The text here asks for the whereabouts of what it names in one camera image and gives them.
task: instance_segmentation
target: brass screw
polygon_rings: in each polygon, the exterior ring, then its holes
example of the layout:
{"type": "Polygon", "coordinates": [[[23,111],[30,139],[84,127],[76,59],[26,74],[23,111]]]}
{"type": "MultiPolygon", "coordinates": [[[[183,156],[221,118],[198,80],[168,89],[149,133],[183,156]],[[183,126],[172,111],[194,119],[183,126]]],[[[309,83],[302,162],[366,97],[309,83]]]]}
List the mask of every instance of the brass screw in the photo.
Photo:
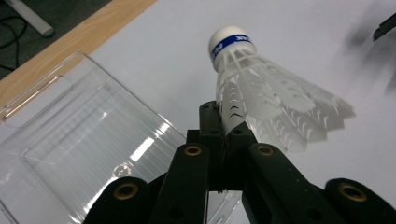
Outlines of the brass screw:
{"type": "Polygon", "coordinates": [[[259,153],[262,154],[263,156],[272,156],[275,153],[273,149],[265,146],[258,146],[257,151],[259,151],[259,153]]]}
{"type": "Polygon", "coordinates": [[[135,183],[121,184],[114,190],[114,197],[118,200],[127,200],[134,197],[138,191],[139,187],[135,183]]]}
{"type": "Polygon", "coordinates": [[[186,147],[184,153],[189,156],[197,156],[201,154],[202,150],[200,147],[186,147]]]}
{"type": "Polygon", "coordinates": [[[338,186],[340,193],[349,200],[362,203],[367,200],[367,195],[361,190],[350,184],[340,184],[338,186]]]}

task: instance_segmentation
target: blue band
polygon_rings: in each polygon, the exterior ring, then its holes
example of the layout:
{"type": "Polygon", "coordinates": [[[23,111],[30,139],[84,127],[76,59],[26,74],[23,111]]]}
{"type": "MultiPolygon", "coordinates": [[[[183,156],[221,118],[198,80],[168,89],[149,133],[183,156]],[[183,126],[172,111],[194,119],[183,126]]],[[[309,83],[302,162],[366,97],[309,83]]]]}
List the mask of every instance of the blue band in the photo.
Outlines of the blue band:
{"type": "Polygon", "coordinates": [[[215,61],[218,54],[225,49],[227,46],[235,43],[235,42],[249,42],[250,38],[247,35],[230,35],[227,38],[221,40],[212,50],[210,57],[212,58],[212,62],[215,61]]]}

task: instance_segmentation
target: transparent tray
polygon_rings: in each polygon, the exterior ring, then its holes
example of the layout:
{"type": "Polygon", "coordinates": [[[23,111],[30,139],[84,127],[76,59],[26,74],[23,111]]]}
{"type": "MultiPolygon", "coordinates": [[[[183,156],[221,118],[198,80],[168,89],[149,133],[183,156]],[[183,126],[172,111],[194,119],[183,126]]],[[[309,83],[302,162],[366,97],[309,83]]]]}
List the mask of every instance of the transparent tray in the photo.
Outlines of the transparent tray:
{"type": "Polygon", "coordinates": [[[111,181],[162,175],[184,136],[83,53],[0,111],[1,223],[82,223],[111,181]]]}

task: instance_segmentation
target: plastic container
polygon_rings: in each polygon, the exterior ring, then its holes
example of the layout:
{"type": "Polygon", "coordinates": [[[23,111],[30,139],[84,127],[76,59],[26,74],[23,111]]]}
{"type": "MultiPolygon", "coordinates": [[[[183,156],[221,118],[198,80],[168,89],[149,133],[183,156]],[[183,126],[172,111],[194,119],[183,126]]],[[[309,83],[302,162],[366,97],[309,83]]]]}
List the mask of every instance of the plastic container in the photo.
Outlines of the plastic container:
{"type": "Polygon", "coordinates": [[[246,122],[259,142],[301,151],[354,116],[344,100],[258,55],[239,27],[216,31],[209,54],[219,73],[216,95],[226,133],[246,122]]]}
{"type": "Polygon", "coordinates": [[[150,182],[185,138],[83,53],[0,111],[0,222],[82,223],[118,177],[150,182]]]}

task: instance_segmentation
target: gray floor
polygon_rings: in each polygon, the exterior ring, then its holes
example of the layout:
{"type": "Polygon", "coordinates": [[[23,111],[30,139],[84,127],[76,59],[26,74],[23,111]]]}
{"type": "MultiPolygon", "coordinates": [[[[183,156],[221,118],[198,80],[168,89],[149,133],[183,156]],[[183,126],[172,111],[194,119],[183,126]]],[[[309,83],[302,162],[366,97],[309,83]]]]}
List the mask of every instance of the gray floor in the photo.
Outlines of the gray floor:
{"type": "MultiPolygon", "coordinates": [[[[28,25],[24,34],[19,38],[18,58],[20,65],[90,17],[91,14],[110,2],[110,0],[23,0],[23,2],[54,27],[55,34],[45,38],[32,26],[28,25]]],[[[17,15],[6,2],[0,0],[0,20],[17,15]]],[[[20,20],[9,20],[4,21],[4,23],[12,27],[16,34],[19,34],[23,28],[23,22],[20,20]]],[[[3,46],[13,38],[9,28],[0,23],[0,46],[3,46]]],[[[16,43],[0,49],[0,64],[15,68],[16,49],[16,43]]],[[[0,68],[0,79],[6,77],[10,72],[7,69],[0,68]]]]}

